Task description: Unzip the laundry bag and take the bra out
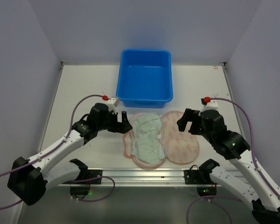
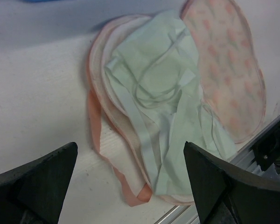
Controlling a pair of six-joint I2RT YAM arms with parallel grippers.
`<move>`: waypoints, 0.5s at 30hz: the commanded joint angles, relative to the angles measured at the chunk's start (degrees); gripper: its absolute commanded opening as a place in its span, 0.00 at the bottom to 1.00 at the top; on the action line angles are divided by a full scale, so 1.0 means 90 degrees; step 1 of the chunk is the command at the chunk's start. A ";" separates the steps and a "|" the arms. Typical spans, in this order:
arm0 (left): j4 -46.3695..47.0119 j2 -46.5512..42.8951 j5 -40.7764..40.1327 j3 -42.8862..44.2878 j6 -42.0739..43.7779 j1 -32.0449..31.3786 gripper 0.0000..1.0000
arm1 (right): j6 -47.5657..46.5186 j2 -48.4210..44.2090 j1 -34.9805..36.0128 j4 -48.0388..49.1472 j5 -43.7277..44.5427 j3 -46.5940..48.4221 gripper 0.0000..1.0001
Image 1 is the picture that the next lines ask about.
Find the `floral mesh laundry bag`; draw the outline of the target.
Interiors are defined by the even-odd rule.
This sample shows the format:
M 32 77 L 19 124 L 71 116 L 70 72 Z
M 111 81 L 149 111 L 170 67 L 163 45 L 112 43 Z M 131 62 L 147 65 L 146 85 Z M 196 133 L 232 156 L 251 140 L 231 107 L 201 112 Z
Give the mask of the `floral mesh laundry bag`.
M 130 118 L 130 124 L 132 120 L 137 116 L 144 113 L 137 113 Z M 192 134 L 186 134 L 179 132 L 177 121 L 181 118 L 182 112 L 169 111 L 162 116 L 159 116 L 162 121 L 162 128 L 159 134 L 159 139 L 165 151 L 165 159 L 157 165 L 150 165 L 145 163 L 134 156 L 132 156 L 132 146 L 134 140 L 133 130 L 129 131 L 123 137 L 125 150 L 123 155 L 126 158 L 133 159 L 133 161 L 141 168 L 157 168 L 164 163 L 165 160 L 169 160 L 176 164 L 189 164 L 193 162 L 199 155 L 199 143 L 197 137 Z

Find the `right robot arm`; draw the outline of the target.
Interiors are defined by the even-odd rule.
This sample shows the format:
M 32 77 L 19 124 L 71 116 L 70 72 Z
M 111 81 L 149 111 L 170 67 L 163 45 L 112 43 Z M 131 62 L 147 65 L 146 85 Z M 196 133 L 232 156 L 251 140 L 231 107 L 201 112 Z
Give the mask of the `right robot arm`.
M 177 121 L 180 132 L 185 131 L 188 122 L 191 123 L 189 133 L 203 136 L 247 182 L 228 173 L 213 159 L 199 166 L 200 179 L 217 183 L 231 192 L 251 209 L 258 223 L 280 224 L 280 187 L 271 178 L 263 180 L 267 175 L 260 174 L 262 167 L 253 163 L 251 147 L 242 135 L 228 130 L 217 110 L 186 109 Z

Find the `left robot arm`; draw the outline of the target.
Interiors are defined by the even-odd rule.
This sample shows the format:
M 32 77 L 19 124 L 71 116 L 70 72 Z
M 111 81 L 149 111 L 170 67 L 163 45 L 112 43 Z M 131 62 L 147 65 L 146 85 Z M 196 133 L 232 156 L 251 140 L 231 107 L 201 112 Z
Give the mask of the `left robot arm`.
M 98 179 L 90 176 L 86 164 L 72 159 L 67 164 L 57 164 L 73 151 L 96 138 L 100 131 L 126 134 L 132 129 L 125 111 L 118 113 L 107 104 L 96 103 L 88 114 L 70 126 L 60 140 L 28 159 L 17 158 L 12 165 L 7 187 L 26 205 L 38 202 L 45 192 L 65 182 L 82 183 Z

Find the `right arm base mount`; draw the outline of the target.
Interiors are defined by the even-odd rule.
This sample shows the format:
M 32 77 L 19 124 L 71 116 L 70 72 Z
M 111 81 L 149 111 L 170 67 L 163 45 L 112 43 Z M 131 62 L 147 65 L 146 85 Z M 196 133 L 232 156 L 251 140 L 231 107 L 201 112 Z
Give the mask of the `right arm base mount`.
M 211 199 L 217 195 L 217 184 L 209 176 L 205 175 L 197 165 L 192 165 L 183 171 L 186 185 L 195 185 L 199 196 L 210 196 Z

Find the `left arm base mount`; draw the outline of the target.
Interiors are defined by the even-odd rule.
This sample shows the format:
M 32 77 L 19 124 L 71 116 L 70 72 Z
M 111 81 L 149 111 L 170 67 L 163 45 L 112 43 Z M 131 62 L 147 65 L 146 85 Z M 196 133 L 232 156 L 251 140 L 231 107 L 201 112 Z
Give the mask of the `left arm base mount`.
M 86 179 L 91 179 L 95 177 L 100 177 L 103 174 L 103 170 L 101 169 L 88 169 L 86 175 L 84 176 Z M 64 184 L 70 186 L 70 195 L 73 198 L 84 199 L 87 195 L 91 194 L 91 185 L 100 185 L 102 179 L 96 179 L 93 181 L 83 181 L 83 182 L 74 182 L 74 181 L 66 181 Z

